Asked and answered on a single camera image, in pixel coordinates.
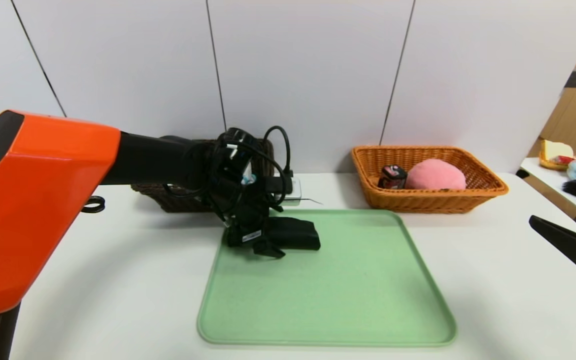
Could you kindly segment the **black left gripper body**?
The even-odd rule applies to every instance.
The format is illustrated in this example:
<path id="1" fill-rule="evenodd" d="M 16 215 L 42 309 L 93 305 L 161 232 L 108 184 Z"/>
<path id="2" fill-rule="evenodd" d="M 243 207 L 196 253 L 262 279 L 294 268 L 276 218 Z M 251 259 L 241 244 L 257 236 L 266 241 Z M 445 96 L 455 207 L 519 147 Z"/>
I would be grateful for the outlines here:
<path id="1" fill-rule="evenodd" d="M 260 237 L 269 215 L 270 206 L 265 203 L 238 203 L 227 210 L 226 245 L 240 248 Z"/>

